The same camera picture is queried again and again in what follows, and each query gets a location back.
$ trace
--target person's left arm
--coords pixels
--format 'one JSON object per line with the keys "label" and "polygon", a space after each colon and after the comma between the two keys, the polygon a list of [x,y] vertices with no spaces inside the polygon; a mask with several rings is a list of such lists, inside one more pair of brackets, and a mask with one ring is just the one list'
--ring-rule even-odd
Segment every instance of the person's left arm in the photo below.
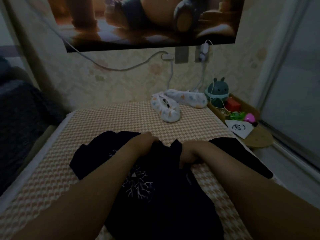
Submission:
{"label": "person's left arm", "polygon": [[158,138],[151,133],[131,139],[118,152],[62,195],[13,240],[94,240],[126,179],[139,157],[149,153]]}

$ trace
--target bed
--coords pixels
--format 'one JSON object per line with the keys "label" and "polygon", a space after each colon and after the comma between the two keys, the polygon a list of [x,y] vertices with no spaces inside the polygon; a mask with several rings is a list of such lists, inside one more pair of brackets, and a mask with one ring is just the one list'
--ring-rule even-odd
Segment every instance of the bed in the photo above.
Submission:
{"label": "bed", "polygon": [[[151,131],[167,146],[175,139],[184,142],[235,137],[208,108],[195,109],[182,105],[181,119],[173,124],[162,121],[148,101],[75,111],[58,126],[44,147],[0,198],[0,239],[10,239],[78,182],[69,167],[74,152],[107,130]],[[192,172],[216,206],[225,239],[252,239],[209,168],[205,164],[194,165]],[[112,236],[103,227],[97,239],[112,239]]]}

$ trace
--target houndstooth tablecloth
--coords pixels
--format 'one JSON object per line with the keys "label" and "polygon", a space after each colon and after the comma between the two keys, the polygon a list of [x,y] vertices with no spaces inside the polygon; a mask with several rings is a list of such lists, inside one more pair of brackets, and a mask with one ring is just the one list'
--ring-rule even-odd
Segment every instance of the houndstooth tablecloth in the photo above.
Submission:
{"label": "houndstooth tablecloth", "polygon": [[[105,131],[151,131],[167,146],[178,139],[209,141],[235,137],[208,109],[181,106],[181,119],[168,124],[160,119],[150,102],[118,104],[77,111],[60,133],[37,169],[0,217],[0,239],[10,239],[27,222],[79,180],[69,167],[75,151]],[[225,239],[252,239],[228,195],[205,165],[194,165],[192,172],[203,191],[214,202],[225,231]],[[111,239],[103,227],[97,239]]]}

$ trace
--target white paper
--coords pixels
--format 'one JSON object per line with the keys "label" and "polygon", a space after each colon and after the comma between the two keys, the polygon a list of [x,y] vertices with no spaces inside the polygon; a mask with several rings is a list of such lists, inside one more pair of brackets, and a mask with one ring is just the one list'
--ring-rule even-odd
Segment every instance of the white paper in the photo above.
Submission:
{"label": "white paper", "polygon": [[253,125],[246,121],[226,120],[226,125],[242,139],[245,139],[254,129]]}

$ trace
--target floral wallpaper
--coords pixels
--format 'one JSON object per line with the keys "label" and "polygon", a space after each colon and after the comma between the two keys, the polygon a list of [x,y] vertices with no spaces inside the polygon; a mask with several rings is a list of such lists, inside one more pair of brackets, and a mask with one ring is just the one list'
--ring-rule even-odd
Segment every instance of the floral wallpaper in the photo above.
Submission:
{"label": "floral wallpaper", "polygon": [[[286,0],[246,0],[235,44],[210,47],[205,81],[226,78],[230,91],[249,101],[268,54],[283,4]],[[170,63],[161,55],[148,64],[127,72],[110,72],[97,67],[77,53],[67,53],[64,44],[26,5],[24,0],[7,0],[14,15],[18,35],[41,89],[66,110],[145,101],[166,89]],[[47,0],[32,3],[55,27]],[[174,48],[86,52],[110,68],[125,68],[145,61],[157,51],[174,54]],[[195,47],[189,49],[188,64],[174,64],[170,88],[189,90],[201,77],[201,64],[194,63]]]}

